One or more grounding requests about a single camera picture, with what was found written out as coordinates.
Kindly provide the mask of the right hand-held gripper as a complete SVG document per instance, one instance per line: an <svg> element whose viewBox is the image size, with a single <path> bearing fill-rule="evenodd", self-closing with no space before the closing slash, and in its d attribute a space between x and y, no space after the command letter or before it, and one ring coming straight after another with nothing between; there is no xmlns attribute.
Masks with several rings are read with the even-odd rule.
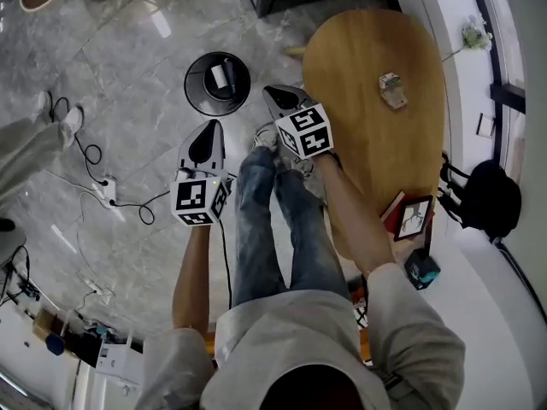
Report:
<svg viewBox="0 0 547 410"><path fill-rule="evenodd" d="M283 145L298 158L305 160L333 148L326 111L305 90L290 85L267 85L262 94L276 120Z"/></svg>

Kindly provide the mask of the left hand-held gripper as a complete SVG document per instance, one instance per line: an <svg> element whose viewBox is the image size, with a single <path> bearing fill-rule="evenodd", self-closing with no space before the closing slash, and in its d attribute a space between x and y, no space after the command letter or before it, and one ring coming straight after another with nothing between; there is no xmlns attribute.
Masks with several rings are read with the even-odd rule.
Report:
<svg viewBox="0 0 547 410"><path fill-rule="evenodd" d="M196 128L179 148L179 168L170 185L171 213L186 226L211 226L232 191L232 175L224 168L224 131L218 120Z"/></svg>

